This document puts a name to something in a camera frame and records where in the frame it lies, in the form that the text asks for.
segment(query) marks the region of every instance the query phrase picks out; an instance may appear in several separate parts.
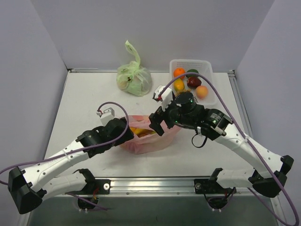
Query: pink plastic bag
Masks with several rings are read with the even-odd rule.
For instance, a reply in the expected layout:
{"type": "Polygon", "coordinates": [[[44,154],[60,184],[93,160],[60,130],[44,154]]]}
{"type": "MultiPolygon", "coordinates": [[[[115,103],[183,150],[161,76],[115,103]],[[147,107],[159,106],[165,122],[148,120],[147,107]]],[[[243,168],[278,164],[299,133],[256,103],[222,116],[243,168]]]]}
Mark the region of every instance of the pink plastic bag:
{"type": "MultiPolygon", "coordinates": [[[[147,115],[129,116],[130,127],[152,130],[149,127],[150,123],[151,122],[147,115]]],[[[168,129],[164,121],[161,123],[161,126],[165,132],[161,137],[157,133],[146,135],[140,138],[136,134],[134,134],[134,139],[131,139],[120,146],[130,153],[134,154],[143,154],[147,152],[162,150],[170,145],[176,133],[179,132],[180,128],[174,126],[171,129],[168,129]]]]}

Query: green plastic bag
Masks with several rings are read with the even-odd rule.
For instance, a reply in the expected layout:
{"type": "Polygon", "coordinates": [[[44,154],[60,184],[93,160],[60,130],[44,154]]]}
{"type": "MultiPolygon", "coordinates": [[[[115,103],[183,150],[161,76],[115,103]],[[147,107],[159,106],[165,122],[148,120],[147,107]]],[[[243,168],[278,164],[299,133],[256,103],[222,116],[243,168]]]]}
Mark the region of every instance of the green plastic bag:
{"type": "Polygon", "coordinates": [[[151,89],[151,73],[145,67],[140,66],[140,57],[128,41],[126,41],[126,49],[135,56],[136,61],[131,61],[128,65],[122,65],[117,69],[117,86],[122,91],[144,96],[151,89]]]}

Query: green avocado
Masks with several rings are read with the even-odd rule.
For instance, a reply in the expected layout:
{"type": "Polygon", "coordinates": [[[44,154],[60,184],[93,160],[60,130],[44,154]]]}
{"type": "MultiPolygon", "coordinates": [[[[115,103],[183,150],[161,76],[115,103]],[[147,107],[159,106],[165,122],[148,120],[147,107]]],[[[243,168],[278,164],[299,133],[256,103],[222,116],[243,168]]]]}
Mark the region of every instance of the green avocado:
{"type": "MultiPolygon", "coordinates": [[[[198,73],[198,71],[197,71],[196,69],[190,69],[190,70],[188,70],[187,72],[195,72],[195,73],[198,73]]],[[[193,75],[186,75],[186,77],[189,78],[189,77],[195,77],[195,76],[193,76],[193,75]]]]}

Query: white table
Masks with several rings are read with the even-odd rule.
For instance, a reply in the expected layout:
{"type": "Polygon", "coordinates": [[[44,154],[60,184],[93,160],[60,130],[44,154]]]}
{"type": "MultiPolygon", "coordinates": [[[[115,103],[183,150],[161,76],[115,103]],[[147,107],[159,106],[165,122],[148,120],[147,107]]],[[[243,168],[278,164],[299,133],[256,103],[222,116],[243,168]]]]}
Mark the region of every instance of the white table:
{"type": "MultiPolygon", "coordinates": [[[[242,126],[227,73],[215,73],[214,77],[217,90],[242,126]]],[[[160,103],[152,99],[152,93],[158,85],[167,84],[170,75],[152,73],[152,78],[151,92],[143,97],[135,97],[117,88],[116,73],[69,73],[46,158],[66,147],[85,130],[101,125],[96,110],[103,102],[118,102],[125,107],[128,114],[149,115],[155,112],[160,103]]],[[[219,102],[210,108],[224,111],[219,102]]],[[[114,110],[116,116],[123,116],[118,107],[114,106],[114,110]]],[[[69,168],[61,175],[88,168],[95,177],[210,176],[218,167],[251,168],[238,155],[210,140],[205,147],[195,148],[191,144],[194,133],[192,130],[182,129],[168,148],[153,153],[134,155],[120,147],[114,147],[69,168]]]]}

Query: plastic bin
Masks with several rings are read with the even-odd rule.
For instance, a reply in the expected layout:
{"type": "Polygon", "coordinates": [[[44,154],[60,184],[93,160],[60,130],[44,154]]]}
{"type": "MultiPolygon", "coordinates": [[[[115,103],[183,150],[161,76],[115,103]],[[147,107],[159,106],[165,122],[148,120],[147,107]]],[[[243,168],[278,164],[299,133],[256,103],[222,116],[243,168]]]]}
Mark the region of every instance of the plastic bin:
{"type": "MultiPolygon", "coordinates": [[[[169,73],[172,79],[174,78],[174,70],[178,67],[184,68],[185,71],[188,71],[189,69],[196,69],[199,74],[205,76],[215,86],[212,66],[208,61],[187,59],[172,60],[169,65],[169,73]]],[[[192,90],[191,92],[196,97],[198,104],[206,106],[215,105],[217,102],[216,94],[205,80],[203,80],[202,78],[199,79],[201,79],[202,81],[202,86],[206,86],[208,88],[208,96],[201,100],[196,97],[195,90],[192,90]]],[[[183,82],[185,84],[185,88],[188,89],[189,87],[187,86],[186,77],[183,79],[183,82]]]]}

